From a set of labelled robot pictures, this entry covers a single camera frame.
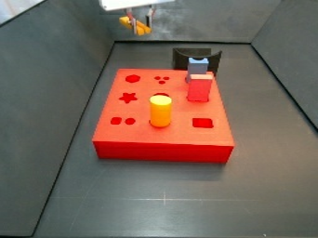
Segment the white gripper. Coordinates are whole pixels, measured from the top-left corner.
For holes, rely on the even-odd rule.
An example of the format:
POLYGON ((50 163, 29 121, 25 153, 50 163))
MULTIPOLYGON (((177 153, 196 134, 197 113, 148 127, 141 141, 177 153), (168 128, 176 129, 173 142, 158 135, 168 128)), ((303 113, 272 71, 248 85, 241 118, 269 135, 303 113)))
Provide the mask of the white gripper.
POLYGON ((173 2, 174 0, 98 0, 98 4, 105 11, 125 9, 125 14, 132 26, 132 33, 136 34, 136 19, 132 15, 132 7, 149 5, 149 10, 145 15, 146 26, 152 27, 152 16, 154 13, 153 5, 173 2))

